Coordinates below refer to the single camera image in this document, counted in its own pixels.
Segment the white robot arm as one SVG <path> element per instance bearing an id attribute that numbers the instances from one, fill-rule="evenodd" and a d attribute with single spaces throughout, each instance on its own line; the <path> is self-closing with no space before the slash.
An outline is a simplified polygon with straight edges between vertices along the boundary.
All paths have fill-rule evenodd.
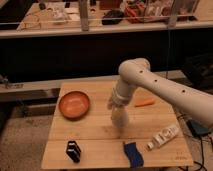
<path id="1" fill-rule="evenodd" d="M 109 109 L 128 105 L 135 90 L 142 87 L 185 112 L 201 125 L 213 129 L 213 95 L 154 74 L 145 58 L 123 61 L 118 73 L 119 79 L 109 98 Z"/>

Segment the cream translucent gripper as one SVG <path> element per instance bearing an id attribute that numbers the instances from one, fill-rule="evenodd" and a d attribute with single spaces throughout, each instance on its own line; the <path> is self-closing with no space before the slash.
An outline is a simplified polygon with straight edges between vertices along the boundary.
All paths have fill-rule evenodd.
<path id="1" fill-rule="evenodd" d="M 107 107 L 112 111 L 111 120 L 113 125 L 117 128 L 124 128 L 129 122 L 125 107 L 118 106 L 112 98 L 109 99 Z"/>

